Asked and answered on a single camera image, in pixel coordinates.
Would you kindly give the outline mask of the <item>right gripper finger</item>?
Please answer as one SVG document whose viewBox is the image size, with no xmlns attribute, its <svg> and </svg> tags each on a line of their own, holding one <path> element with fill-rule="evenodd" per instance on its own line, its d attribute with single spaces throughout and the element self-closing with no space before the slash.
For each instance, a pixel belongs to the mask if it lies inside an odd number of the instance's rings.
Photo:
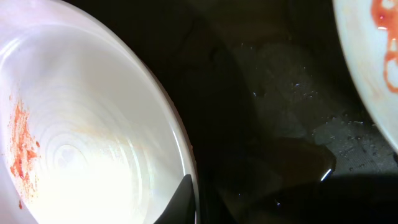
<svg viewBox="0 0 398 224">
<path fill-rule="evenodd" d="M 192 177 L 187 174 L 154 224 L 195 224 L 195 212 Z"/>
</svg>

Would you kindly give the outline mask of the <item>white plate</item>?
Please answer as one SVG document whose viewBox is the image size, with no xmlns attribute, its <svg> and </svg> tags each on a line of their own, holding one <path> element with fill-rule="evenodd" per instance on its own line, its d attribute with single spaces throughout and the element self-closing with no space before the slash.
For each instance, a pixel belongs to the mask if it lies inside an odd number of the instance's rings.
<svg viewBox="0 0 398 224">
<path fill-rule="evenodd" d="M 169 96 L 111 30 L 63 1 L 1 2 L 1 222 L 200 220 Z"/>
</svg>

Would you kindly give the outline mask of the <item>pale blue plate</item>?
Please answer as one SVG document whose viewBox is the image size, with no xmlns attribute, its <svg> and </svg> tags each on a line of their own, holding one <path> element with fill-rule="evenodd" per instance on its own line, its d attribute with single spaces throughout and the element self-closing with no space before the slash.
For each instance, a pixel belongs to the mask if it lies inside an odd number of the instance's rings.
<svg viewBox="0 0 398 224">
<path fill-rule="evenodd" d="M 397 1 L 333 0 L 341 47 L 368 113 L 397 148 Z"/>
</svg>

